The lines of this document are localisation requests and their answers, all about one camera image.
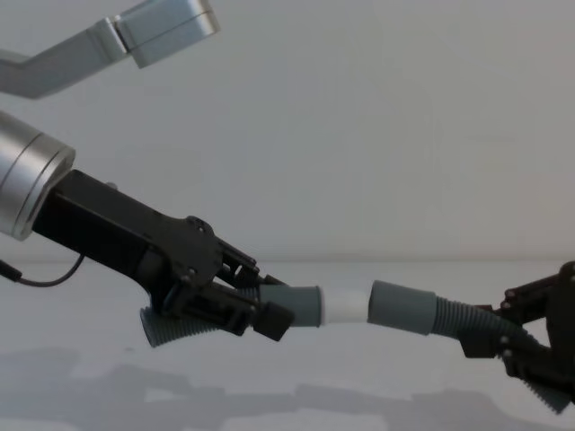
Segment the robotic arm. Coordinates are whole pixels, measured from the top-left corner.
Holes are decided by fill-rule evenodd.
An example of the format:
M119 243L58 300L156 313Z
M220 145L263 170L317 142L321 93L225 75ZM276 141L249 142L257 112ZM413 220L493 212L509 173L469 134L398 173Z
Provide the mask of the robotic arm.
M0 92L39 98L131 55L140 67L217 32L205 0L150 0L39 54L0 54ZM510 289L498 310L376 281L368 297L291 287L260 275L257 262L194 216L177 219L73 169L75 150L0 111L0 232L32 232L140 284L140 317L153 347L212 330L252 327L280 341L290 327L367 322L456 339L466 357L501 359L557 413L575 402L575 262L559 274ZM0 275L30 286L0 261ZM522 327L546 318L550 347Z

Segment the white wall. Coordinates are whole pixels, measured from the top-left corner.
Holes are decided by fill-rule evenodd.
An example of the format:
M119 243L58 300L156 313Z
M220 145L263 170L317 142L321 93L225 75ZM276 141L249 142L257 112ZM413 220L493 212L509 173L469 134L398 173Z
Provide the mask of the white wall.
M295 286L368 292L374 279L497 304L508 287L560 262L262 264ZM27 265L57 277L68 265ZM150 348L144 292L88 264L65 285L0 281L0 427L6 431L559 431L551 413L493 360L451 339L367 324L292 329L275 343L248 330ZM543 343L542 322L530 325Z
M35 54L135 0L0 1ZM213 0L223 31L0 109L264 259L570 259L575 3ZM69 259L40 238L3 258Z

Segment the black cable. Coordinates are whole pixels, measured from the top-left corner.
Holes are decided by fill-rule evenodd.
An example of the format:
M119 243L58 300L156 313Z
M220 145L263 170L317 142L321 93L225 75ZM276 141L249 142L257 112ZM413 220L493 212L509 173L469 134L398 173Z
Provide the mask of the black cable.
M84 261L85 256L81 255L80 257L78 257L77 261L75 262L74 266L62 277L57 278L56 280L53 281L34 281L34 280L29 280L27 278L22 278L22 276L20 277L12 277L12 280L15 281L16 283L20 283L21 285L25 285L25 286L32 286L32 287L53 287L53 286L57 286L60 285L62 283L64 283L65 281L67 281L71 276L74 275L74 273L78 270L78 268L80 268L80 265L82 265L82 262Z

